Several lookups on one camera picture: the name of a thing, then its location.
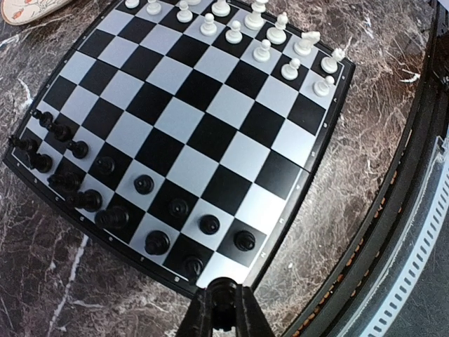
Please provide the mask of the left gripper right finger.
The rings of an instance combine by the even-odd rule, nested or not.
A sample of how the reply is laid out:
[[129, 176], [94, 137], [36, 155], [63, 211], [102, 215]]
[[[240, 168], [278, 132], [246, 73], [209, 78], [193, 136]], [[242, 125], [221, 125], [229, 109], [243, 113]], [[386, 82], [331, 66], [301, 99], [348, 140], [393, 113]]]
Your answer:
[[235, 293], [236, 336], [274, 337], [250, 287], [238, 284]]

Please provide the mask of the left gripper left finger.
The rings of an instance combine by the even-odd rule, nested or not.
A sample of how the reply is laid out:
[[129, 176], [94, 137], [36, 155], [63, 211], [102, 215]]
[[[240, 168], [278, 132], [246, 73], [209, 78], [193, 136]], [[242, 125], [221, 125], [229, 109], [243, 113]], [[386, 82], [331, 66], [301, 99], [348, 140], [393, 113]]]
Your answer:
[[211, 337], [212, 335], [212, 293], [208, 289], [199, 289], [195, 293], [175, 337]]

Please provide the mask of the black rook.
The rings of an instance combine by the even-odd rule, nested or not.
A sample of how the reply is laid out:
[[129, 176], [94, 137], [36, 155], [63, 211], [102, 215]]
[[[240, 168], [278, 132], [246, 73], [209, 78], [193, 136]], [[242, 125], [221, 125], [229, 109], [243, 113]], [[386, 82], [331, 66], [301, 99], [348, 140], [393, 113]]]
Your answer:
[[237, 283], [228, 277], [214, 279], [207, 287], [211, 294], [211, 318], [215, 330], [230, 331], [236, 325]]

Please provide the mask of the black chess piece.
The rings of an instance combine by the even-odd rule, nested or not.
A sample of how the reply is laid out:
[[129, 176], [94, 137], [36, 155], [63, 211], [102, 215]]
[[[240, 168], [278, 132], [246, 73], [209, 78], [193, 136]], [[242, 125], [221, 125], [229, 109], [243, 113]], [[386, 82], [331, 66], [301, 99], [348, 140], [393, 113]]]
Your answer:
[[38, 144], [34, 139], [20, 139], [15, 135], [8, 138], [8, 143], [25, 153], [30, 169], [36, 169], [39, 173], [48, 173], [53, 167], [53, 159], [48, 154], [38, 153]]

